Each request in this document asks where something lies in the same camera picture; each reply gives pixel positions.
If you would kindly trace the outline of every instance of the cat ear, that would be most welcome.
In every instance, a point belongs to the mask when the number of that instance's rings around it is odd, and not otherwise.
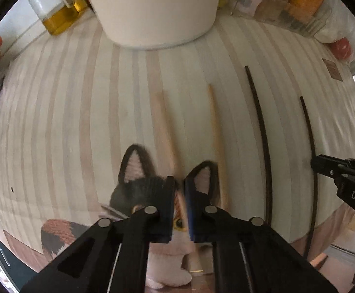
[[[219,195],[218,168],[212,161],[204,161],[187,175],[193,178],[196,190],[209,195],[210,201]]]
[[[150,176],[155,176],[155,169],[148,152],[140,145],[130,145],[120,164],[118,182],[123,184]]]

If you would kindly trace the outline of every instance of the white container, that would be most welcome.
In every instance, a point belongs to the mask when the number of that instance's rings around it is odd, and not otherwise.
[[[213,25],[218,0],[90,0],[107,36],[138,49],[189,42]]]

